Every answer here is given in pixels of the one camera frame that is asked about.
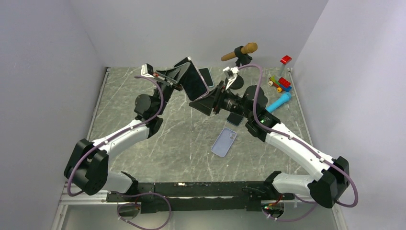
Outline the lavender phone case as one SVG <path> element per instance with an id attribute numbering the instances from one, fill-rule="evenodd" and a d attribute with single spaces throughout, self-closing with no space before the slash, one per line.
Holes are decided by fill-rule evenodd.
<path id="1" fill-rule="evenodd" d="M 218 157 L 224 158 L 233 145 L 236 137 L 236 132 L 225 127 L 212 145 L 211 152 Z"/>

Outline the dark blue phone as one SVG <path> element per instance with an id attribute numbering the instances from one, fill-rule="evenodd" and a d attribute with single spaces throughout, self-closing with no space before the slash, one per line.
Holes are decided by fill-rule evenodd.
<path id="1" fill-rule="evenodd" d="M 244 116 L 241 116 L 236 113 L 230 113 L 229 116 L 227 117 L 226 121 L 234 126 L 239 126 L 244 119 Z"/>

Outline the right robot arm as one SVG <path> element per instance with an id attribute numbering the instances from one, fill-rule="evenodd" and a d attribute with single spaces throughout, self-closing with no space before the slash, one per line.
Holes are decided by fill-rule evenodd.
<path id="1" fill-rule="evenodd" d="M 340 204 L 340 197 L 350 186 L 350 164 L 342 156 L 333 158 L 290 131 L 276 116 L 266 110 L 268 99 L 258 85 L 249 86 L 243 96 L 225 90 L 220 83 L 209 94 L 189 106 L 205 114 L 218 114 L 226 110 L 247 118 L 245 127 L 260 141 L 272 145 L 307 171 L 307 175 L 274 171 L 264 186 L 270 199 L 281 194 L 311 197 L 317 204 L 332 208 Z"/>

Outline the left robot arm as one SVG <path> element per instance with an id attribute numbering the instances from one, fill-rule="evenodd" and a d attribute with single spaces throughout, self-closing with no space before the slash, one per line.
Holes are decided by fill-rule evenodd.
<path id="1" fill-rule="evenodd" d="M 76 143 L 64 170 L 69 196 L 82 193 L 92 196 L 100 190 L 108 190 L 118 193 L 125 201 L 136 198 L 138 181 L 126 172 L 110 171 L 109 162 L 159 131 L 163 123 L 159 115 L 173 91 L 182 90 L 181 82 L 190 66 L 187 62 L 166 71 L 154 71 L 149 64 L 141 67 L 139 78 L 155 85 L 153 94 L 137 96 L 136 117 L 128 125 L 105 137 L 93 141 L 84 138 Z"/>

